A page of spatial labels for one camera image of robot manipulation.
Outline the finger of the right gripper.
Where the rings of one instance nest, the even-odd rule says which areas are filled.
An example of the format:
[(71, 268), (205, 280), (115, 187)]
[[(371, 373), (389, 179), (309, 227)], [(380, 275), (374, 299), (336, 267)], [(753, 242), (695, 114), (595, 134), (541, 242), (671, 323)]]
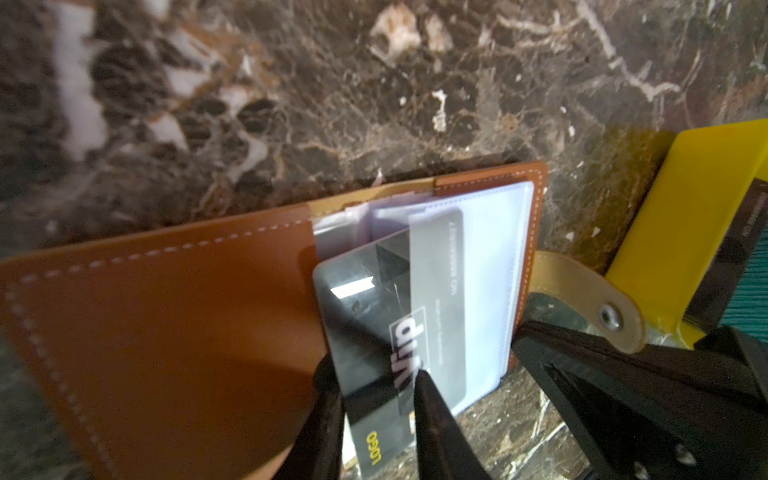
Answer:
[(600, 479), (764, 479), (767, 407), (716, 354), (526, 322), (512, 348)]

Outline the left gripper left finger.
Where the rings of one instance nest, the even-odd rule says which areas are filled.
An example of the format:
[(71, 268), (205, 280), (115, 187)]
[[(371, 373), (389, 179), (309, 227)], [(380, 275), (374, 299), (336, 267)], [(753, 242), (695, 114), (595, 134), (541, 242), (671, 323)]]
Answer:
[(330, 479), (341, 475), (344, 409), (331, 355), (315, 370), (313, 382), (317, 401), (299, 432), (293, 447), (273, 478)]

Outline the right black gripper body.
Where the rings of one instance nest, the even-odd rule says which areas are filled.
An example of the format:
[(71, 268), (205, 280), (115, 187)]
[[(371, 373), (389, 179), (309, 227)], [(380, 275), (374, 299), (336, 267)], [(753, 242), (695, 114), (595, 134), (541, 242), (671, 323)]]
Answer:
[(732, 326), (720, 326), (694, 344), (696, 351), (729, 358), (751, 377), (754, 396), (767, 407), (767, 344)]

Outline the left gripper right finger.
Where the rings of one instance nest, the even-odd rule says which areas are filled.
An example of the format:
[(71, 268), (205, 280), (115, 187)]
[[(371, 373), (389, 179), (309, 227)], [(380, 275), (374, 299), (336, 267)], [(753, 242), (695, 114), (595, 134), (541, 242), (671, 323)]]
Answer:
[(490, 479), (425, 370), (416, 376), (413, 400), (419, 478)]

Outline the brown leather card holder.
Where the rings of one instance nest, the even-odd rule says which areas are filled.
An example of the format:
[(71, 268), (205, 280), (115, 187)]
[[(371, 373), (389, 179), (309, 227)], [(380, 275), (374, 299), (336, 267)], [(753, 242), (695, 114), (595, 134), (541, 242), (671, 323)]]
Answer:
[(327, 351), (312, 229), (333, 214), (529, 186), (504, 318), (518, 324), (526, 296), (545, 293), (594, 324), (615, 308), (610, 342), (643, 346), (630, 297), (537, 249), (546, 176), (541, 162), (504, 165), (5, 259), (1, 320), (96, 478), (266, 479), (311, 409)]

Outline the yellow plastic card tray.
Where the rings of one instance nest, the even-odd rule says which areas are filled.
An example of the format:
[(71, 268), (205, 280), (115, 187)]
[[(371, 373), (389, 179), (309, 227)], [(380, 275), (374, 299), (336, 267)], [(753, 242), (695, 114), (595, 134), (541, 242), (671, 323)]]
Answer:
[(767, 177), (767, 122), (681, 132), (638, 211), (607, 278), (656, 329), (690, 347), (700, 327), (684, 313), (756, 179)]

